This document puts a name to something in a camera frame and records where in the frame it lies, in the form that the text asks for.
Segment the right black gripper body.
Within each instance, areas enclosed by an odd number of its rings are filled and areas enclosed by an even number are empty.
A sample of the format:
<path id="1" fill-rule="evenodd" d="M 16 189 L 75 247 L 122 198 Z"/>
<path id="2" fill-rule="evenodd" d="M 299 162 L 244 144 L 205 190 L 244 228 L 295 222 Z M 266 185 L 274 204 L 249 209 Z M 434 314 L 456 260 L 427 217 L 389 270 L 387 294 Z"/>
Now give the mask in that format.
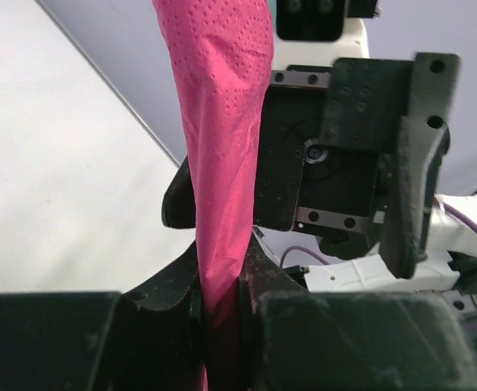
<path id="1" fill-rule="evenodd" d="M 380 246 L 412 60 L 341 58 L 273 71 L 260 126 L 258 226 L 333 257 Z"/>

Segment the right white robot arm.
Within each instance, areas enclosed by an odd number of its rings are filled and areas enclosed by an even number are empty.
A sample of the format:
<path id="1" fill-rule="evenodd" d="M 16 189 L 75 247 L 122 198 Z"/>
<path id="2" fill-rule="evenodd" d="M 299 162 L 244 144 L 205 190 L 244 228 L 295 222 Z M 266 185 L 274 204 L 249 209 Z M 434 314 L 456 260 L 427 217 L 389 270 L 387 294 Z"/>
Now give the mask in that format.
<path id="1" fill-rule="evenodd" d="M 317 238 L 329 266 L 286 268 L 251 244 L 243 302 L 300 292 L 477 293 L 477 194 L 439 195 L 454 54 L 339 58 L 272 73 L 254 223 Z"/>

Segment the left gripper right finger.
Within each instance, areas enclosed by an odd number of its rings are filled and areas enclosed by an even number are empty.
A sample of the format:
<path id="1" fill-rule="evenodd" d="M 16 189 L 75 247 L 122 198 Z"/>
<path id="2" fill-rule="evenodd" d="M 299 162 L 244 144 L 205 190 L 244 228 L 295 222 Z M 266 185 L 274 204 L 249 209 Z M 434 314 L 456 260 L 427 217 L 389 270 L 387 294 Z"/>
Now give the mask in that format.
<path id="1" fill-rule="evenodd" d="M 477 390 L 477 355 L 432 294 L 311 293 L 251 239 L 240 276 L 254 390 Z"/>

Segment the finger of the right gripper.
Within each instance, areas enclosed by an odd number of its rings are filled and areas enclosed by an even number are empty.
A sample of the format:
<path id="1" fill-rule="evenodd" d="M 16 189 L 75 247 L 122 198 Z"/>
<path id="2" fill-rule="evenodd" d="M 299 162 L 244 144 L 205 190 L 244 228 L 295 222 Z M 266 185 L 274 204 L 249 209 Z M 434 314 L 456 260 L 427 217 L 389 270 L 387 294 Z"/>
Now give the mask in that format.
<path id="1" fill-rule="evenodd" d="M 417 53 L 411 66 L 405 114 L 400 116 L 391 186 L 379 255 L 398 279 L 411 279 L 426 257 L 431 209 L 461 59 Z"/>
<path id="2" fill-rule="evenodd" d="M 178 168 L 164 193 L 161 219 L 163 225 L 168 228 L 195 228 L 195 195 L 187 158 Z"/>

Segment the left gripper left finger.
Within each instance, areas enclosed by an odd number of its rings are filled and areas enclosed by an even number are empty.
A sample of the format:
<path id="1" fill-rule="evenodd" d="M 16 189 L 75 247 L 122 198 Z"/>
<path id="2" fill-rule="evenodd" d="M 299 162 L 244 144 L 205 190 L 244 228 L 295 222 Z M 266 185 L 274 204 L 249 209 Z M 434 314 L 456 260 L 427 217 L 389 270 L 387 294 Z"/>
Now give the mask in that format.
<path id="1" fill-rule="evenodd" d="M 0 294 L 0 390 L 201 390 L 196 248 L 127 293 Z"/>

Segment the pink paper napkin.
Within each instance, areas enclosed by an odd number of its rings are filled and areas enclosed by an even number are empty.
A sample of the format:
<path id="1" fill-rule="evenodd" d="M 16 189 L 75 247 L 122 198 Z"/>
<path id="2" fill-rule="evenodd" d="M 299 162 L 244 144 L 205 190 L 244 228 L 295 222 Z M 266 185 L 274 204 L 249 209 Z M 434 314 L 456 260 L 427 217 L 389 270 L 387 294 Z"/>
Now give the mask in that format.
<path id="1" fill-rule="evenodd" d="M 265 1 L 157 1 L 190 176 L 211 390 L 243 389 L 239 275 L 252 234 L 274 38 Z"/>

